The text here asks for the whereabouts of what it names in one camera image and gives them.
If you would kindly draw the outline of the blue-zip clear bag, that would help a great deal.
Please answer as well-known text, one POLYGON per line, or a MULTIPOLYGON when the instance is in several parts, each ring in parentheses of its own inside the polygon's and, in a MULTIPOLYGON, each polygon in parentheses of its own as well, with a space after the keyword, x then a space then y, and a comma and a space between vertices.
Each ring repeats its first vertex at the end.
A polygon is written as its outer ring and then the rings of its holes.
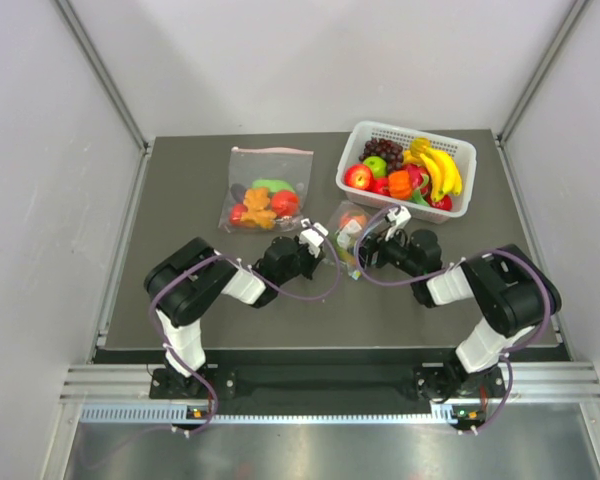
MULTIPOLYGON (((363 233, 363 231, 362 231, 359 236, 354 236, 354 235, 349 235, 340 230, 339 220, 340 220, 341 216, 348 211, 362 211, 363 213, 365 213, 367 215, 368 221, 371 218, 371 216, 359 205, 356 205, 350 201, 342 201, 339 204, 339 206, 336 208, 334 213, 332 214, 332 216, 328 222, 328 225, 327 225, 327 230, 329 232, 328 239, 331 242, 332 246, 334 247, 335 251, 336 251, 335 245, 336 245, 337 241, 347 240, 347 239, 351 238, 357 242, 357 240, 360 238, 361 234, 363 233)), ((333 266, 339 266, 343 271, 345 271, 347 273, 347 275, 349 277, 351 277, 354 280, 358 280, 361 276, 357 266, 355 268, 353 268, 352 266, 345 264, 338 258, 337 253, 336 253, 335 258, 330 258, 327 260, 327 262, 333 266)))

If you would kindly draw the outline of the fake peach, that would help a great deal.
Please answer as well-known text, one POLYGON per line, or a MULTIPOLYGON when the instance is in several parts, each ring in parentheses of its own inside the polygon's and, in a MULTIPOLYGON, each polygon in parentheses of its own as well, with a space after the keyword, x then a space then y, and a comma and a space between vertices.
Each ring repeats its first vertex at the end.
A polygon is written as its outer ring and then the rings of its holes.
POLYGON ((354 236, 359 236, 367 225, 368 217, 362 211, 348 211, 339 220, 341 231, 354 236))

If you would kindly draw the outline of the orange green fake mango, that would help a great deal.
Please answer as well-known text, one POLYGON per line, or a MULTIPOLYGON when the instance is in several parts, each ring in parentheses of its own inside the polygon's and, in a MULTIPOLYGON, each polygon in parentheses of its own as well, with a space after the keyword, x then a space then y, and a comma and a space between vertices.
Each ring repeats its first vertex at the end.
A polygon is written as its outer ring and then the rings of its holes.
POLYGON ((337 241, 335 245, 338 258, 353 268, 357 266, 355 243, 356 241, 354 239, 349 238, 347 240, 337 241))

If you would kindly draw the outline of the orange fake pumpkin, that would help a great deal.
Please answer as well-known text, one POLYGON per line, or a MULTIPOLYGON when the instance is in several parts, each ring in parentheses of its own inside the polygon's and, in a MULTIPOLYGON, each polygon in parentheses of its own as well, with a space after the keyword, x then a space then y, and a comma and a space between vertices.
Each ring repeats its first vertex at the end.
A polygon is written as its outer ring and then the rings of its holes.
POLYGON ((388 179, 389 196, 393 199, 407 201, 412 197, 413 188, 411 178, 406 170, 397 170, 390 173, 388 179))

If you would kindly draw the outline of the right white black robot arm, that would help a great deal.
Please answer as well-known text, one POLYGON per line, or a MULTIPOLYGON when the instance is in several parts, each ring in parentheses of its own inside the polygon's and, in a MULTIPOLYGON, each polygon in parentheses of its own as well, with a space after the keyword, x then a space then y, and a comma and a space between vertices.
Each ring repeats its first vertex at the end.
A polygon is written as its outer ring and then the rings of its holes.
POLYGON ((389 264, 409 275, 414 297, 427 308, 476 301, 481 319, 443 362, 449 388, 461 396, 478 389, 502 353, 562 307, 558 289, 515 244, 445 268, 433 231, 384 230, 362 234, 354 258, 362 269, 389 264))

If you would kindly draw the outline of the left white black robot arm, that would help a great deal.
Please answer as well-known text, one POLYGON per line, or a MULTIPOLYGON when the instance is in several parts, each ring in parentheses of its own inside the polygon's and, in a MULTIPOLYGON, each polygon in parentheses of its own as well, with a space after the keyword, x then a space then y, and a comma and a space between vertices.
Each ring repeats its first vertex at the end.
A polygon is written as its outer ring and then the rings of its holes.
POLYGON ((151 301, 150 314, 159 321, 165 339, 166 366, 183 395, 196 396, 206 387, 201 323, 220 296, 262 308, 287 282, 313 277, 325 256, 328 230, 308 219, 301 226, 295 237, 274 238, 253 265, 244 266, 196 237, 146 275, 143 286, 151 301))

